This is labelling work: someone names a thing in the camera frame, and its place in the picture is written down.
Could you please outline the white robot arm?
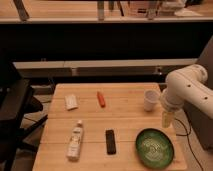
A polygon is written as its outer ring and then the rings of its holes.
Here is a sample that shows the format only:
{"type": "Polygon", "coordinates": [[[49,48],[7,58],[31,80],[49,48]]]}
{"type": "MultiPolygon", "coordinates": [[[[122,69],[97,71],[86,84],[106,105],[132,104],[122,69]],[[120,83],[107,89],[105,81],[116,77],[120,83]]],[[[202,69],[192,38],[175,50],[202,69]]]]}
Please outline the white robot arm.
{"type": "Polygon", "coordinates": [[[163,107],[162,126],[164,128],[170,126],[174,113],[183,108],[185,101],[213,119],[213,90],[204,85],[207,78],[207,70],[198,64],[174,70],[166,76],[167,87],[159,98],[163,107]]]}

